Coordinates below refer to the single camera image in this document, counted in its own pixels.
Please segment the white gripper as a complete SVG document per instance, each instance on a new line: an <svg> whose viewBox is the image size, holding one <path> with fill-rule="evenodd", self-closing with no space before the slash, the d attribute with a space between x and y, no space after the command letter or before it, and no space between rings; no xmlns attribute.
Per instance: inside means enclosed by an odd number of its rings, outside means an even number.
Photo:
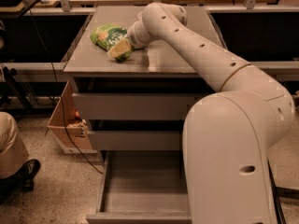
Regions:
<svg viewBox="0 0 299 224"><path fill-rule="evenodd" d="M120 40L108 52L108 56L115 59L128 59L134 49L143 49L153 41L152 35L147 31L143 21L136 21L127 32L127 38Z"/></svg>

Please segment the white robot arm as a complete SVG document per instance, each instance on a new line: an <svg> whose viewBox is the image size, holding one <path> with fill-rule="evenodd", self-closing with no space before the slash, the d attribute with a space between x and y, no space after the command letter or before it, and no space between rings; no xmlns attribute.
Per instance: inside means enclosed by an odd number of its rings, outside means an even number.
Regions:
<svg viewBox="0 0 299 224"><path fill-rule="evenodd" d="M214 91L191 107L183 127L192 224L278 224L267 153L292 127L292 96L186 22L183 7L151 3L128 38L136 49L165 41Z"/></svg>

